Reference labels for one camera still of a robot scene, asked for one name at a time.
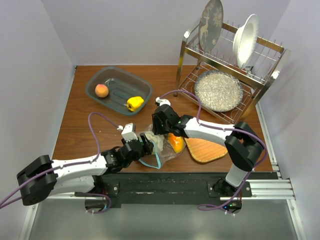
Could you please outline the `clear zip top bag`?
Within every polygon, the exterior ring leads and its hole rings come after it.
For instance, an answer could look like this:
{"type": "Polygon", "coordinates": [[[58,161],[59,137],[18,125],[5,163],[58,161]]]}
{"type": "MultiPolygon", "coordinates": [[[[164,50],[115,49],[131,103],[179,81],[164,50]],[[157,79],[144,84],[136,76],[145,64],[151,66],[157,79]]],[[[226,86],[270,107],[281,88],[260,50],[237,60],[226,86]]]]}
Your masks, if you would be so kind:
{"type": "Polygon", "coordinates": [[[164,163],[180,156],[185,149],[186,143],[181,136],[175,136],[173,133],[164,135],[155,135],[153,125],[150,124],[144,131],[147,140],[153,147],[151,155],[146,155],[138,161],[148,167],[159,170],[164,163]]]}

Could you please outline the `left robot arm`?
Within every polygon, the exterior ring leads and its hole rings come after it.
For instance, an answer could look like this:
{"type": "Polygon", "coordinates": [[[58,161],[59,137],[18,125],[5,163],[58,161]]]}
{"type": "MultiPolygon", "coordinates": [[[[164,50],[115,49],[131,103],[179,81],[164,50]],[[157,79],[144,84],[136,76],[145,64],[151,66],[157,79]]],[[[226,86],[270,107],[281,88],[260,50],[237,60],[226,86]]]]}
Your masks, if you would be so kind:
{"type": "Polygon", "coordinates": [[[68,192],[99,196],[104,184],[99,177],[114,174],[132,162],[156,151],[156,143],[141,133],[138,138],[121,140],[123,145],[98,155],[74,160],[51,160],[41,155],[17,174],[24,206],[42,202],[47,197],[68,192]]]}

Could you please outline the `yellow fake bell pepper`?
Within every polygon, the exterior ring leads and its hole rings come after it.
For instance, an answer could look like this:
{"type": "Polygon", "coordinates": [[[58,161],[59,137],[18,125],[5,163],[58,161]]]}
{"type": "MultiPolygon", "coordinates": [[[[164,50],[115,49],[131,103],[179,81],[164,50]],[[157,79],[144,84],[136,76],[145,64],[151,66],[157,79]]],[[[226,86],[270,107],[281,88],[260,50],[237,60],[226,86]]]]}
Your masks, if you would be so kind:
{"type": "Polygon", "coordinates": [[[129,98],[126,102],[126,107],[129,111],[137,111],[143,104],[145,100],[141,96],[133,96],[129,98]]]}

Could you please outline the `fake brown egg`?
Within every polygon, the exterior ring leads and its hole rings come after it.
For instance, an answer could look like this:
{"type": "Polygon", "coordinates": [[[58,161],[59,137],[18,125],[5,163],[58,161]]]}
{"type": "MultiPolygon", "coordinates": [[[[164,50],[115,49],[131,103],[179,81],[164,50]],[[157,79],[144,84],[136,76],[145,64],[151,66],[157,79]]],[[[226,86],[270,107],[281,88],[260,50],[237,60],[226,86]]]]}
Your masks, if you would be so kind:
{"type": "Polygon", "coordinates": [[[109,89],[104,84],[97,84],[94,91],[95,95],[99,98],[105,98],[109,94],[109,89]]]}

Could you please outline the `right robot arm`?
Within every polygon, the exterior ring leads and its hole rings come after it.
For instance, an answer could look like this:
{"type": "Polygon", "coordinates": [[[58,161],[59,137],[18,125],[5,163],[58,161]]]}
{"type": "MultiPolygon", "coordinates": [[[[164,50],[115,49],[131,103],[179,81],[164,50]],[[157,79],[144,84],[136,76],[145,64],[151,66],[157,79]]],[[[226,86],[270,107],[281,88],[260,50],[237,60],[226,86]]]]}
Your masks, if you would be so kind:
{"type": "Polygon", "coordinates": [[[236,125],[217,124],[200,120],[198,116],[179,116],[174,109],[163,104],[152,114],[152,131],[155,135],[174,134],[185,139],[202,139],[227,149],[232,166],[225,177],[223,192],[230,197],[241,190],[241,184],[258,164],[266,144],[245,122],[236,125]]]}

